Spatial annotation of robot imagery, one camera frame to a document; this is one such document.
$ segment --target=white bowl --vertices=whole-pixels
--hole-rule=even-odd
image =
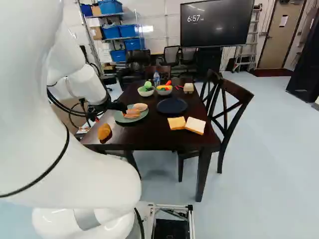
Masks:
[[[148,96],[151,96],[154,93],[154,87],[153,86],[152,86],[153,89],[151,91],[140,91],[140,88],[142,88],[142,86],[138,88],[138,92],[139,92],[140,96],[148,97]]]
[[[169,88],[169,90],[168,91],[159,91],[160,88]],[[168,96],[172,92],[172,90],[173,90],[173,86],[160,85],[160,86],[156,87],[156,91],[161,96]]]

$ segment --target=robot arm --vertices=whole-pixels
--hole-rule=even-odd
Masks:
[[[26,10],[30,5],[34,6],[34,14]],[[73,94],[85,96],[94,104],[106,95],[95,76],[89,84],[79,73],[84,68],[90,75],[91,70],[84,67],[82,51],[61,24],[63,1],[18,0],[17,4],[7,2],[2,7],[5,11],[0,26],[6,34],[0,40],[0,99],[5,104],[0,125],[5,140],[1,143],[0,197],[30,207],[55,209],[52,215],[61,209],[68,213],[74,209],[104,209],[105,221],[98,227],[104,238],[125,238],[141,196],[138,173],[126,162],[81,145],[47,100],[46,86],[64,76],[71,76]],[[16,19],[19,27],[7,25],[5,19]],[[83,91],[81,85],[89,88]],[[72,215],[62,218],[74,222]],[[113,226],[105,226],[110,221]],[[47,228],[34,218],[33,222],[44,237],[57,232],[81,233],[63,231],[69,221],[61,222],[61,227],[48,221]]]
[[[107,90],[92,66],[85,64],[82,51],[64,23],[60,28],[60,35],[48,58],[49,91],[59,100],[85,98],[96,111],[113,109],[125,112],[126,106],[110,101]]]

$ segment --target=plastic bottle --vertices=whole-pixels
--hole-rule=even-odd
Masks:
[[[155,87],[160,85],[160,75],[157,71],[155,71],[155,73],[154,73],[153,81],[154,81]]]

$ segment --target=table leg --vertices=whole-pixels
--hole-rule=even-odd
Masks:
[[[198,169],[197,169],[197,185],[195,201],[201,202],[203,197],[207,173],[210,164],[212,151],[210,148],[203,147],[199,152]]]
[[[124,155],[125,155],[125,158],[127,159],[128,163],[136,169],[136,171],[138,172],[140,179],[141,179],[141,174],[139,172],[139,168],[138,168],[138,166],[135,162],[134,156],[133,156],[133,151],[124,150]]]

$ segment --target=tv screen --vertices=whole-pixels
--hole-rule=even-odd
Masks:
[[[253,0],[208,0],[180,5],[182,47],[246,44]]]

